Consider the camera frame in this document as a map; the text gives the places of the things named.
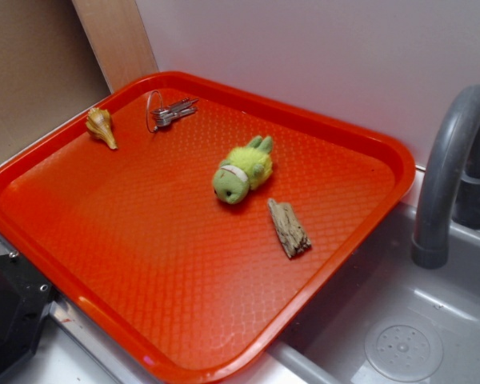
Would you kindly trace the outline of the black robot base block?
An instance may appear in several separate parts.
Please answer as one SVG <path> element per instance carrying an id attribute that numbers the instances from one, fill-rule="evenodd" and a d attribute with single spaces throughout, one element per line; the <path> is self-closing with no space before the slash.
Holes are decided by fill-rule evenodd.
<path id="1" fill-rule="evenodd" d="M 35 356 L 52 283 L 20 254 L 0 255 L 0 380 Z"/>

